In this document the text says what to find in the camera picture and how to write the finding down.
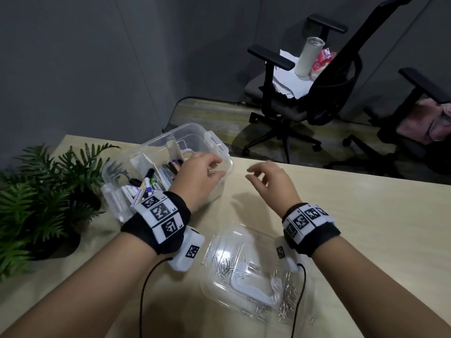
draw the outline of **hand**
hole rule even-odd
[[[265,161],[248,168],[246,175],[266,204],[282,218],[293,205],[302,203],[290,177],[272,161]]]
[[[211,177],[207,175],[208,166],[216,168],[221,162],[215,154],[194,153],[183,163],[168,191],[178,194],[188,209],[194,211],[226,175],[224,171],[215,171]]]

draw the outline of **qr code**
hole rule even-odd
[[[308,210],[305,210],[304,213],[305,213],[310,219],[312,219],[312,220],[313,220],[313,219],[316,219],[316,218],[318,218],[318,217],[321,216],[321,215],[320,215],[318,212],[316,212],[316,210],[313,209],[313,208],[308,209]]]
[[[304,216],[303,214],[300,214],[293,220],[293,223],[296,225],[296,227],[299,230],[301,230],[303,227],[305,227],[310,222],[308,221],[306,216]]]
[[[326,211],[324,211],[323,209],[317,207],[316,210],[317,210],[320,214],[322,214],[323,216],[328,216],[328,214],[326,213]]]
[[[165,234],[166,238],[168,238],[170,235],[175,233],[179,228],[177,227],[174,218],[171,218],[170,220],[161,225],[161,229],[163,229],[163,233]]]
[[[285,230],[291,236],[291,238],[295,238],[296,234],[298,233],[296,228],[291,223],[287,225]]]
[[[164,203],[160,203],[155,207],[151,208],[150,212],[158,221],[162,220],[163,218],[171,214],[171,212],[168,210],[168,208]]]
[[[155,205],[156,203],[158,203],[160,200],[155,197],[155,196],[151,196],[148,197],[146,200],[144,200],[143,202],[141,202],[141,205],[144,206],[146,209],[151,208],[153,205]]]
[[[193,259],[194,257],[196,257],[196,254],[197,254],[198,251],[199,251],[199,247],[198,246],[191,245],[189,247],[188,252],[186,253],[185,256]]]
[[[282,246],[276,248],[277,254],[279,255],[279,259],[283,259],[285,257],[285,250],[283,250]]]

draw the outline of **pink cloth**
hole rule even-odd
[[[451,104],[437,104],[431,98],[417,102],[398,125],[397,133],[427,145],[451,134]]]

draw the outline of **potted plant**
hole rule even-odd
[[[55,159],[44,145],[28,147],[19,167],[0,172],[0,281],[28,271],[30,261],[48,258],[67,239],[78,245],[74,226],[101,213],[99,154],[110,148],[120,149],[85,144],[80,157],[70,147]],[[111,172],[128,176],[121,165]]]

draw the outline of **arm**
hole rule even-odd
[[[327,241],[312,258],[365,337],[451,337],[442,318],[344,238]]]
[[[253,174],[246,178],[281,218],[302,202],[290,177],[275,163],[255,164],[248,172]],[[319,228],[305,235],[298,252],[310,235],[318,239]],[[285,238],[290,246],[294,243]],[[316,246],[312,258],[365,337],[451,337],[443,319],[340,236]]]
[[[213,154],[195,153],[183,164],[170,191],[182,198],[189,211],[202,204],[225,175],[223,171],[207,175],[207,166],[215,168],[221,161]],[[169,242],[164,248],[154,248],[137,236],[120,233],[0,337],[104,337],[139,281],[155,264],[156,251],[175,252],[180,248],[175,245]]]

